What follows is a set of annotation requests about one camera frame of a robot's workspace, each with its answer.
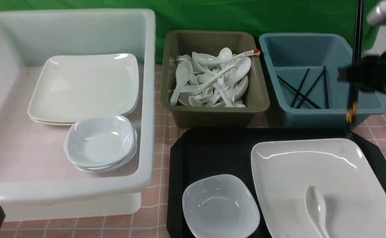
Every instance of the green backdrop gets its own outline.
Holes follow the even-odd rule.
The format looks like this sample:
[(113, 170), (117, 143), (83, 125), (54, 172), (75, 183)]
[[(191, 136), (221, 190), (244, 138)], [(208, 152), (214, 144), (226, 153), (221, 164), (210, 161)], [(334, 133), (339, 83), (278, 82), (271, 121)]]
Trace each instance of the green backdrop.
[[(365, 15), (377, 0), (365, 0)], [(169, 30), (335, 33), (354, 37), (355, 0), (0, 0), (0, 11), (34, 9), (147, 8), (156, 14), (156, 63), (162, 63)], [(378, 28), (364, 25), (364, 49)]]

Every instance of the pink checkered tablecloth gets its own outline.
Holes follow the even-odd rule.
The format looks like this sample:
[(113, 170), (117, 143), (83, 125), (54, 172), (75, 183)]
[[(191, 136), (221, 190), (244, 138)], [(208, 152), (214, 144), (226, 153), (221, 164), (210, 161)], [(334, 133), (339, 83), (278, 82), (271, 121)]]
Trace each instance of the pink checkered tablecloth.
[[(6, 222), (0, 238), (169, 238), (169, 152), (185, 130), (175, 125), (171, 113), (160, 104), (161, 66), (156, 67), (155, 74), (155, 157), (152, 183), (143, 192), (140, 210), (122, 216)], [(276, 109), (270, 108), (257, 115), (250, 126), (276, 127), (281, 126), (281, 120)], [(354, 132), (379, 146), (386, 157), (386, 114), (371, 116)]]

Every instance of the black chopsticks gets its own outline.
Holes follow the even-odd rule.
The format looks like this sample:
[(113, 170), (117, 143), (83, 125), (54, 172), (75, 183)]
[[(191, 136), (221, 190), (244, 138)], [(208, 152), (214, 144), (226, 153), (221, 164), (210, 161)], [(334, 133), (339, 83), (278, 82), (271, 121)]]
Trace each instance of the black chopsticks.
[(314, 107), (315, 109), (321, 109), (321, 107), (319, 107), (315, 102), (311, 101), (308, 96), (311, 94), (312, 90), (314, 89), (314, 87), (316, 86), (316, 84), (318, 83), (318, 81), (320, 80), (320, 78), (324, 75), (324, 94), (325, 94), (325, 108), (326, 109), (329, 109), (329, 99), (328, 99), (328, 82), (327, 82), (327, 69), (326, 69), (326, 66), (323, 67), (323, 70), (322, 72), (320, 73), (320, 75), (317, 77), (317, 79), (315, 80), (315, 82), (312, 84), (312, 86), (308, 89), (308, 91), (306, 92), (305, 95), (303, 95), (300, 90), (303, 88), (303, 85), (305, 83), (305, 80), (306, 80), (306, 77), (308, 76), (308, 73), (309, 73), (309, 68), (306, 70), (306, 73), (305, 75), (303, 76), (303, 79), (302, 79), (302, 82), (300, 83), (300, 86), (298, 89), (294, 88), (293, 86), (291, 86), (289, 83), (287, 83), (283, 78), (281, 78), (279, 75), (277, 75), (277, 78), (279, 79), (279, 81), (282, 81), (282, 83), (284, 83), (287, 87), (289, 87), (291, 90), (293, 90), (294, 93), (296, 93), (296, 95), (294, 96), (294, 99), (293, 101), (291, 102), (291, 105), (290, 107), (294, 108), (294, 105), (296, 104), (296, 101), (298, 99), (299, 96), (302, 97), (302, 99), (300, 100), (299, 104), (297, 105), (296, 109), (299, 109), (304, 103), (305, 101), (308, 102), (312, 107)]
[[(305, 76), (303, 77), (302, 82), (300, 83), (299, 88), (297, 89), (299, 92), (302, 90), (303, 84), (305, 83), (306, 76), (308, 75), (308, 73), (309, 73), (309, 68), (306, 71)], [(296, 100), (297, 100), (298, 97), (299, 97), (299, 94), (296, 93), (296, 96), (294, 97), (293, 102), (291, 103), (290, 107), (294, 108), (294, 105), (296, 104)]]
[[(311, 86), (311, 87), (309, 88), (309, 90), (306, 92), (305, 98), (307, 98), (307, 97), (309, 96), (309, 94), (311, 94), (312, 89), (314, 89), (315, 85), (318, 83), (318, 81), (320, 80), (321, 76), (324, 74), (325, 70), (326, 70), (326, 67), (324, 66), (323, 71), (320, 73), (320, 75), (317, 77), (317, 79), (315, 80), (315, 82), (312, 84), (312, 86)], [(300, 108), (300, 107), (303, 105), (304, 102), (305, 102), (305, 100), (302, 99), (302, 100), (299, 102), (299, 105), (297, 105), (296, 108)]]
[[(363, 18), (364, 18), (363, 10), (364, 10), (364, 1), (357, 0), (355, 39), (353, 41), (352, 63), (356, 63), (361, 59), (362, 31), (363, 31)], [(353, 84), (350, 84), (349, 95), (347, 97), (346, 132), (349, 132), (352, 128), (352, 125), (354, 125), (356, 122), (356, 114), (358, 112), (358, 96), (359, 96), (358, 88), (356, 88)]]
[(298, 94), (299, 96), (301, 96), (305, 101), (307, 101), (310, 105), (312, 105), (313, 107), (315, 107), (316, 109), (321, 109), (321, 107), (319, 107), (315, 102), (311, 101), (310, 99), (308, 99), (307, 97), (305, 97), (305, 95), (301, 94), (299, 91), (297, 91), (297, 89), (295, 89), (293, 86), (291, 86), (289, 83), (287, 83), (285, 80), (283, 80), (280, 76), (278, 76), (278, 79), (280, 81), (282, 81), (282, 83), (284, 83), (287, 87), (289, 87), (291, 90), (293, 90), (293, 92), (295, 92), (296, 94)]

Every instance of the small bowl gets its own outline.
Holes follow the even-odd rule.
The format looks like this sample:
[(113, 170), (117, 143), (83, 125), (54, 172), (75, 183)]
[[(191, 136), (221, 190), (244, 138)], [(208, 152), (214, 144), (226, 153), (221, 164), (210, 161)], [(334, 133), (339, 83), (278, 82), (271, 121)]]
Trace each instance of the small bowl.
[(261, 218), (252, 194), (233, 175), (192, 183), (182, 203), (187, 226), (198, 238), (246, 238), (255, 232)]
[(86, 119), (71, 126), (64, 150), (74, 165), (113, 166), (128, 157), (137, 143), (134, 128), (124, 116)]

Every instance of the large white plate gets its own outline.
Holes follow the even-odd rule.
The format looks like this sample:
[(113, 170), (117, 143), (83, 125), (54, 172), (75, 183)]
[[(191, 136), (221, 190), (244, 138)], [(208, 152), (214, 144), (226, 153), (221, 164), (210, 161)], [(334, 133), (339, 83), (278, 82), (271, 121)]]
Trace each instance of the large white plate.
[(35, 121), (52, 123), (128, 115), (138, 92), (138, 66), (132, 54), (55, 56), (43, 67), (28, 114)]
[(263, 142), (251, 153), (252, 175), (272, 237), (318, 238), (304, 196), (318, 187), (335, 237), (386, 237), (386, 194), (361, 149), (347, 139)]

